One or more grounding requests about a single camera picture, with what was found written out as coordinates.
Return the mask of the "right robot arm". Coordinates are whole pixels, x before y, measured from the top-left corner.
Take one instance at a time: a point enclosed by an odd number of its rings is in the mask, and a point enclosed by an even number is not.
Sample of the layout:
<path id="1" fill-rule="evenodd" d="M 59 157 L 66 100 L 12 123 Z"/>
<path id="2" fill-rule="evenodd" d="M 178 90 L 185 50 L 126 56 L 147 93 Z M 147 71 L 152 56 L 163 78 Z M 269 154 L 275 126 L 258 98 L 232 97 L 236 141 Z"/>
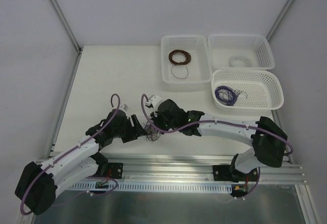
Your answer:
<path id="1" fill-rule="evenodd" d="M 220 181 L 245 181 L 261 166 L 280 168 L 286 155 L 287 135 L 268 117 L 258 121 L 224 120 L 202 111 L 185 111 L 171 99 L 143 102 L 150 108 L 148 122 L 162 134 L 180 132 L 186 136 L 212 136 L 230 139 L 250 148 L 235 154 L 230 165 L 219 166 L 214 174 Z"/>

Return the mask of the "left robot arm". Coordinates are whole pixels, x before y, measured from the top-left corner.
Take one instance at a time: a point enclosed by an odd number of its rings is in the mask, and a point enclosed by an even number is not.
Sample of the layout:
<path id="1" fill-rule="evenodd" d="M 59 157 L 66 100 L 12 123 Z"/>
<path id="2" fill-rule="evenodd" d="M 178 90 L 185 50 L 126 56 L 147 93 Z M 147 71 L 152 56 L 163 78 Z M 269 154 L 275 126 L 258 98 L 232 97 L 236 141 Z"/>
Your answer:
<path id="1" fill-rule="evenodd" d="M 44 213 L 62 192 L 84 178 L 121 178 L 100 150 L 116 138 L 126 143 L 146 135 L 136 115 L 127 116 L 125 111 L 113 109 L 106 119 L 89 128 L 76 145 L 40 164 L 30 162 L 24 167 L 15 189 L 21 214 Z"/>

